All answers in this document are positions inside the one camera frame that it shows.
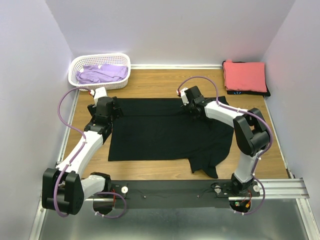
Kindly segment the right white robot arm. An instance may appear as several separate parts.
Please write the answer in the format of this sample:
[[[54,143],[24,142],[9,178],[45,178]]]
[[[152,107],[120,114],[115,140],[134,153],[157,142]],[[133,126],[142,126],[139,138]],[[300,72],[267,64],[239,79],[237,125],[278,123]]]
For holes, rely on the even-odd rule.
[[[233,128],[240,158],[231,175],[230,191],[241,196],[254,184],[254,173],[262,154],[272,144],[269,125],[257,108],[246,110],[205,98],[197,86],[177,90],[183,107],[195,117],[217,120]]]

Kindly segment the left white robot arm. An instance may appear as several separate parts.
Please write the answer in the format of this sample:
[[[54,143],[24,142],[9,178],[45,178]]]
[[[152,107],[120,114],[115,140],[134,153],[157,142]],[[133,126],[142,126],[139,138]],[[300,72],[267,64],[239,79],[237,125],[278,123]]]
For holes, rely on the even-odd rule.
[[[42,207],[56,211],[63,218],[76,215],[92,195],[104,198],[112,193],[110,175],[94,172],[85,179],[82,175],[112,133],[113,123],[123,115],[122,110],[118,99],[108,96],[98,98],[88,110],[91,120],[76,147],[56,168],[47,168],[42,176]]]

